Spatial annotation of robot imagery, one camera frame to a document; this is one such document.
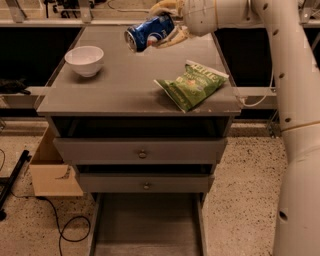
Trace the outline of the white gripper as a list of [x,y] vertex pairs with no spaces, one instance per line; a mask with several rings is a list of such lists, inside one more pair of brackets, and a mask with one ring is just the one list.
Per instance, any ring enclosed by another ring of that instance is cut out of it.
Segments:
[[149,10],[150,17],[162,13],[175,17],[183,15],[184,24],[188,29],[176,26],[166,38],[152,44],[158,49],[182,43],[190,37],[190,33],[202,37],[214,32],[218,27],[216,0],[161,0]]

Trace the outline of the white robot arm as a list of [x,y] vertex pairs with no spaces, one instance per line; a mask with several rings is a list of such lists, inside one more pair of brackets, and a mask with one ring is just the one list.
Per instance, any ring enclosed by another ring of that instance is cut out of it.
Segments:
[[298,0],[161,0],[149,15],[163,12],[183,20],[164,47],[225,27],[266,28],[288,161],[273,256],[320,256],[320,71]]

